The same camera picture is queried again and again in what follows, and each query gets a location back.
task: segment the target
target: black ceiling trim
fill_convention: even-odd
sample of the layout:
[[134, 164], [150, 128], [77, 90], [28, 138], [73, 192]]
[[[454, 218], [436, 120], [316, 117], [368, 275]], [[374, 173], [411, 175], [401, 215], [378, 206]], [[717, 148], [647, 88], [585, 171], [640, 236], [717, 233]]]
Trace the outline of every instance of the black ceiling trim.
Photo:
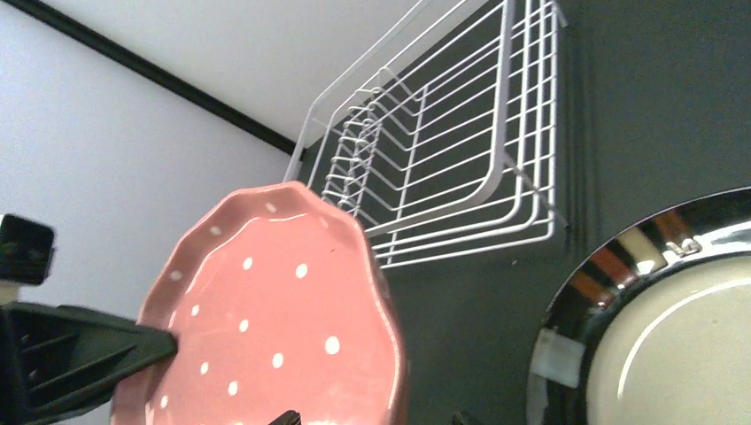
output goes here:
[[59, 32], [81, 42], [91, 49], [107, 56], [115, 62], [141, 74], [158, 85], [164, 87], [206, 111], [223, 118], [242, 130], [258, 137], [260, 140], [276, 147], [280, 151], [291, 154], [295, 143], [275, 132], [269, 127], [257, 122], [237, 109], [223, 103], [204, 91], [177, 78], [164, 69], [141, 58], [134, 52], [120, 46], [109, 38], [104, 37], [93, 29], [70, 18], [64, 13], [49, 7], [39, 0], [3, 0], [7, 4], [57, 29]]

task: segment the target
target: black plastic object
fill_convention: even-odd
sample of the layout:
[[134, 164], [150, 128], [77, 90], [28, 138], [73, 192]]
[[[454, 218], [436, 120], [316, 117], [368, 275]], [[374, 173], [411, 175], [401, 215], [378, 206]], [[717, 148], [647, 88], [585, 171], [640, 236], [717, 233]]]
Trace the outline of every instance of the black plastic object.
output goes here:
[[0, 280], [41, 285], [50, 272], [55, 232], [13, 214], [0, 215]]
[[459, 412], [456, 412], [453, 414], [453, 418], [451, 419], [451, 425], [484, 425], [482, 422], [480, 422], [479, 419], [472, 416], [471, 414], [460, 410]]
[[297, 413], [294, 410], [288, 410], [287, 412], [282, 413], [282, 416], [274, 419], [269, 425], [302, 425], [302, 423], [300, 413]]
[[0, 306], [0, 425], [42, 425], [102, 405], [128, 376], [170, 358], [169, 333], [82, 307]]

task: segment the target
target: white wire dish rack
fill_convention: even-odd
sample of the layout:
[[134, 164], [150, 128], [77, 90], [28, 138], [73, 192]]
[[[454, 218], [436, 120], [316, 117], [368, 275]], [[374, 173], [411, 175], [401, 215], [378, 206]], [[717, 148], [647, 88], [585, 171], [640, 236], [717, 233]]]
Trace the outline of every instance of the white wire dish rack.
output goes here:
[[357, 217], [383, 267], [549, 239], [553, 1], [418, 2], [310, 108], [308, 187]]

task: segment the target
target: polka dot plate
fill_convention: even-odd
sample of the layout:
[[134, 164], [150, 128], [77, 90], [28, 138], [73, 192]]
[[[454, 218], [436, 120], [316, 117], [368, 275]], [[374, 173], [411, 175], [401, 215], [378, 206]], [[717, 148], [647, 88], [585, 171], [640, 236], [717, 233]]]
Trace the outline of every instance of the polka dot plate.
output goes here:
[[406, 357], [359, 223], [297, 182], [232, 193], [175, 247], [139, 324], [178, 354], [120, 383], [116, 425], [406, 418]]

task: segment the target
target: white ceiling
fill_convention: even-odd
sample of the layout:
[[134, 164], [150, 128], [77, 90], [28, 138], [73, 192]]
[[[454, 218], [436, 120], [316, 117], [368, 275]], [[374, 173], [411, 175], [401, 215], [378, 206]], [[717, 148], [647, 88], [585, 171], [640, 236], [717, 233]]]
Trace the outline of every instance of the white ceiling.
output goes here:
[[416, 0], [45, 0], [297, 140], [307, 109]]

